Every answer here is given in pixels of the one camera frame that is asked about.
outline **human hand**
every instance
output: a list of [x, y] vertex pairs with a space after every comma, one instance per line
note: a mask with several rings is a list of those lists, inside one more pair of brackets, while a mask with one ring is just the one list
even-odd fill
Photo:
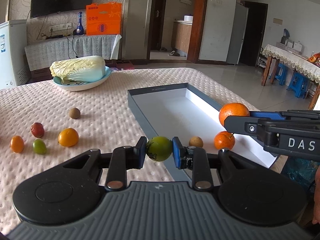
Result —
[[315, 225], [320, 222], [320, 166], [317, 169], [316, 172], [316, 189], [315, 189], [315, 195], [314, 195], [314, 202], [315, 206], [313, 207], [313, 219], [312, 223]]

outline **orange gift bag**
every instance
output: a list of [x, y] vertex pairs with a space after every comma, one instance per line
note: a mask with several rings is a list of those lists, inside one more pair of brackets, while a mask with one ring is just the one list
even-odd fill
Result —
[[87, 35], [120, 34], [121, 6], [117, 2], [87, 5]]

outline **gray refrigerator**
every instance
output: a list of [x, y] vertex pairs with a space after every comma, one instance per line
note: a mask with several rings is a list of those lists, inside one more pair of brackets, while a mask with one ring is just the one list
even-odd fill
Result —
[[233, 28], [227, 55], [228, 64], [239, 64], [245, 29], [247, 27], [248, 11], [249, 9], [247, 7], [236, 3], [235, 18], [233, 20]]

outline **green fruit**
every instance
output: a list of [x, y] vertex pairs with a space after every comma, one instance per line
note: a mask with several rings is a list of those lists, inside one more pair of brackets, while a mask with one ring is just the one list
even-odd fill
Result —
[[146, 154], [151, 160], [163, 162], [172, 153], [172, 141], [167, 137], [156, 136], [151, 138], [146, 145]]
[[33, 152], [41, 155], [45, 155], [47, 153], [47, 147], [43, 140], [37, 139], [33, 142]]

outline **yellow tomato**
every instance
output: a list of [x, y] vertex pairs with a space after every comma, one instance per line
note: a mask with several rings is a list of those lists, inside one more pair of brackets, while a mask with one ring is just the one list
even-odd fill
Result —
[[10, 142], [10, 148], [15, 153], [21, 153], [24, 149], [23, 139], [19, 135], [13, 136]]
[[79, 135], [73, 128], [63, 130], [58, 136], [58, 142], [64, 147], [76, 145], [79, 141]]

